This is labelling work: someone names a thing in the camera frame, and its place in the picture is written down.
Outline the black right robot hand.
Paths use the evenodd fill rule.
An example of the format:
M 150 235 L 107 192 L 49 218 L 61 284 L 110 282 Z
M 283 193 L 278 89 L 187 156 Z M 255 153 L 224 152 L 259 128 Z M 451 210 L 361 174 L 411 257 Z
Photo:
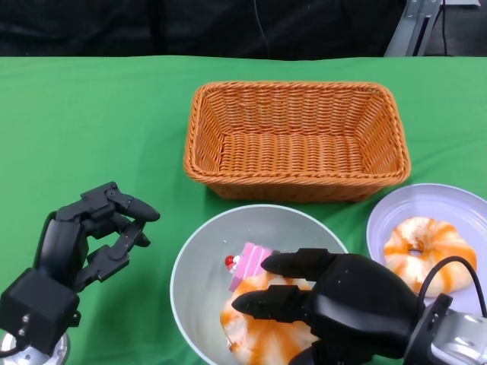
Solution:
M 255 319 L 301 321 L 317 336 L 293 364 L 364 364 L 379 355 L 401 359 L 424 303 L 391 270 L 358 254 L 299 249 L 261 266 L 285 278 L 312 281 L 311 290 L 278 285 L 240 295 L 232 306 Z

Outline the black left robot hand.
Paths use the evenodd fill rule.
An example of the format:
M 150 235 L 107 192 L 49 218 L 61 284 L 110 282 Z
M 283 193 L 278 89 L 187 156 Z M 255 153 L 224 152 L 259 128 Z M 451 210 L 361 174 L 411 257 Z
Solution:
M 134 246 L 149 246 L 143 230 L 159 218 L 149 204 L 106 183 L 49 214 L 33 266 L 81 292 L 125 268 Z

